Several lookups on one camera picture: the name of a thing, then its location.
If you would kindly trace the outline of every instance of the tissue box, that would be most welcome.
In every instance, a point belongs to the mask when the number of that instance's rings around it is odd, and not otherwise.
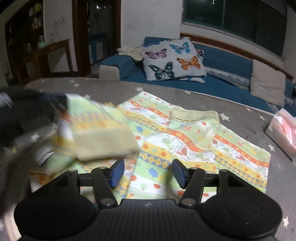
[[[296,118],[281,109],[265,133],[296,163]]]

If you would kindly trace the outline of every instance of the window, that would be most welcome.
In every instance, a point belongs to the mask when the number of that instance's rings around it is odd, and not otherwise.
[[[287,17],[261,0],[184,0],[183,21],[230,32],[282,55]]]

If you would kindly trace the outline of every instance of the blue sofa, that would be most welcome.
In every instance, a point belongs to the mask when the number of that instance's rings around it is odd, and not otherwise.
[[[165,38],[146,37],[144,44],[147,45],[152,42],[160,42],[166,40]],[[252,74],[252,61],[244,57],[209,47],[202,44],[194,43],[195,48],[205,51],[203,64],[206,67],[223,70],[225,72],[233,73],[235,75],[250,79]],[[114,55],[102,62],[102,65],[116,66],[119,69],[120,81],[131,81],[138,83],[145,83],[150,85],[160,85],[165,87],[172,87],[182,90],[194,91],[204,94],[209,94],[231,101],[235,101],[244,105],[252,106],[270,113],[276,113],[280,107],[270,105],[266,101],[252,96],[247,89],[239,88],[230,82],[221,78],[217,78],[208,74],[204,77],[205,83],[197,83],[193,81],[182,80],[164,80],[164,81],[148,81],[142,69],[142,62],[135,62],[131,57]],[[291,104],[292,90],[294,84],[286,80],[285,96],[289,98],[289,103],[285,104],[285,109],[296,116],[296,105]]]

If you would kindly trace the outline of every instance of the sofa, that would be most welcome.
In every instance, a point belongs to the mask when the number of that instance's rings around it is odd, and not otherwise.
[[[146,37],[144,45],[163,40],[166,39]],[[242,86],[239,81],[236,81],[236,79],[250,80],[252,60],[213,46],[199,43],[194,43],[194,46],[196,49],[204,50],[203,64],[207,69],[221,70],[222,73],[218,71],[212,74],[209,71],[207,76],[203,77],[205,83],[184,80],[148,81],[142,68],[142,62],[135,62],[129,56],[114,55],[102,61],[99,77],[104,80],[138,82],[208,94],[270,113],[276,113],[280,109],[278,106],[251,95],[248,85]],[[286,80],[284,108],[295,117],[296,100],[292,96],[293,88],[294,84]]]

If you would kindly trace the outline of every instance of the wooden desk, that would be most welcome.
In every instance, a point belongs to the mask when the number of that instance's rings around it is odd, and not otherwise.
[[[63,47],[66,49],[67,61],[68,61],[71,76],[74,76],[72,62],[71,62],[70,48],[69,48],[69,39],[66,39],[66,40],[48,45],[42,49],[35,50],[25,57],[26,62],[33,63],[35,68],[36,78],[39,79],[44,77],[50,77],[51,72],[49,69],[47,54]]]

